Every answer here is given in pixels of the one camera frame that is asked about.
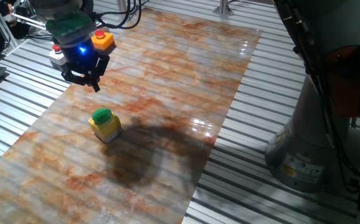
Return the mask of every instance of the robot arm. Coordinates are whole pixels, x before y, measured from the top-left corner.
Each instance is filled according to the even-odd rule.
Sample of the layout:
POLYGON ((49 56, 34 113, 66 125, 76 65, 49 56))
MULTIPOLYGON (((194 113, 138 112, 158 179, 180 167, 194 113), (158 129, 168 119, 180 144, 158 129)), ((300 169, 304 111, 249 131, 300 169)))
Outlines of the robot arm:
MULTIPOLYGON (((360 0, 273 1, 296 45, 294 51, 302 57, 306 72, 310 75, 307 86, 312 86, 310 79, 313 82, 313 91, 308 93, 317 95, 319 99, 315 106, 317 110, 315 113, 310 113, 309 117, 306 117, 306 113, 303 112, 306 109, 304 105, 311 104, 306 94, 301 95, 296 106, 291 119, 292 131, 296 133, 293 139, 302 138, 304 144, 310 142, 312 145, 309 148, 306 143, 304 145, 306 147, 299 147, 297 154, 308 151, 312 157, 317 156, 315 164, 322 164, 325 167, 328 180, 330 176, 340 174, 345 188, 350 192, 358 192, 358 186, 355 186, 355 190, 349 188, 343 167, 347 167, 348 172, 360 178, 360 167, 357 166, 357 162, 353 162, 348 157, 344 145, 348 138, 345 132, 348 129, 348 118, 360 116, 360 0), (312 128, 312 125, 296 129, 296 127, 301 127, 300 124, 306 124, 304 121, 308 120, 315 123, 319 121, 319 133, 315 133, 316 130, 312 128), (319 147, 317 146, 318 139, 322 140, 320 141, 322 145, 319 147), (328 147, 328 150, 322 154, 320 147, 324 146, 328 147)), ((303 89, 305 91, 302 90, 302 93, 306 93, 305 85, 303 89)), ((267 150, 268 164, 273 161, 271 158, 278 157, 279 152, 283 153, 289 148, 291 147, 279 144, 278 147, 275 145, 274 148, 270 148, 269 153, 267 150)), ((349 147, 348 150, 351 152, 358 149, 349 147)), ((282 176, 279 179, 288 180, 289 176, 282 176)), ((291 178, 291 180, 289 183, 292 183, 291 187, 295 188, 293 186, 295 179, 291 178)), ((313 185, 298 185, 298 188, 311 190, 314 188, 313 185)))
POLYGON ((332 113, 360 116, 360 0, 274 2, 332 113))

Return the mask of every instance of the marble-pattern mat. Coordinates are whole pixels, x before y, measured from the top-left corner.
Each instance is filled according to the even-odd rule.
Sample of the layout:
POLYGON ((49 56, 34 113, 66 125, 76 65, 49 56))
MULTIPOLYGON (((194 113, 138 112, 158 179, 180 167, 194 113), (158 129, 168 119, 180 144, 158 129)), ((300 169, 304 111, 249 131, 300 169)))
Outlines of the marble-pattern mat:
POLYGON ((143 9, 102 90, 71 85, 0 158, 0 223, 181 223, 260 34, 143 9), (109 144, 100 107, 124 129, 109 144))

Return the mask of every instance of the yellow block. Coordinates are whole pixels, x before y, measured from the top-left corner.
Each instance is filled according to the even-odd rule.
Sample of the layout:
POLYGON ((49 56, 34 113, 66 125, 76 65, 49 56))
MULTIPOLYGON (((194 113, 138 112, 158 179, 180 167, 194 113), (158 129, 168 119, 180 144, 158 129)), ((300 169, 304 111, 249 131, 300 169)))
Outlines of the yellow block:
POLYGON ((92 37, 94 47, 100 50, 106 50, 113 42, 113 35, 111 33, 104 33, 104 38, 98 39, 96 35, 92 37))
POLYGON ((109 119, 107 122, 105 122, 105 123, 103 123, 101 125, 96 125, 94 123, 93 118, 90 118, 88 120, 88 122, 92 126, 92 129, 93 129, 94 133, 98 137, 103 137, 103 138, 107 137, 109 134, 116 131, 118 128, 121 128, 119 118, 114 113, 112 113, 111 119, 109 119))

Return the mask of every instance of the metal slats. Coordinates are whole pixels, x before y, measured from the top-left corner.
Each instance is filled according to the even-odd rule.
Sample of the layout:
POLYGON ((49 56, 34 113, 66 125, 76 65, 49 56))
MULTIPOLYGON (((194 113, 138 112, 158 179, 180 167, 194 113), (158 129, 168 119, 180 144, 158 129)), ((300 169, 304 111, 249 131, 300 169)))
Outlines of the metal slats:
MULTIPOLYGON (((275 8, 233 2, 234 16, 212 11, 219 0, 150 0, 161 11, 263 30, 183 223, 355 223, 356 197, 304 194, 285 187, 266 168, 267 141, 290 119, 305 78, 303 62, 275 8)), ((95 10, 118 11, 96 0, 95 10)), ((105 21, 118 24, 117 15, 105 21)), ((116 37, 121 30, 111 32, 116 37)), ((47 58, 51 43, 30 40, 0 61, 0 155, 70 85, 47 58)))

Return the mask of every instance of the metal pole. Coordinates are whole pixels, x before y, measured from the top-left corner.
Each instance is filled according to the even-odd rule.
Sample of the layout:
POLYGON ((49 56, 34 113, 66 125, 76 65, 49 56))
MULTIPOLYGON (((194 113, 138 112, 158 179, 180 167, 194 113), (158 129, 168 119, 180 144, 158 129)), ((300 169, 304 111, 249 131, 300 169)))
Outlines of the metal pole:
POLYGON ((10 46, 14 49, 18 46, 18 43, 14 36, 12 35, 10 28, 8 28, 6 21, 4 21, 3 16, 0 13, 0 33, 3 35, 6 41, 10 43, 10 46))
POLYGON ((16 18, 18 18, 18 19, 22 19, 22 20, 25 20, 25 21, 28 21, 28 22, 37 24, 37 25, 42 26, 42 27, 45 26, 43 22, 39 22, 39 21, 30 19, 30 18, 26 18, 25 16, 20 16, 20 15, 15 14, 15 13, 12 13, 12 16, 14 16, 14 17, 16 17, 16 18))
POLYGON ((229 0, 220 0, 220 6, 213 10, 214 13, 219 15, 232 16, 234 12, 229 7, 229 0))
MULTIPOLYGON (((127 10, 126 0, 116 0, 116 3, 118 3, 118 10, 120 12, 126 12, 127 10)), ((122 14, 120 17, 123 20, 125 18, 125 15, 122 14)))

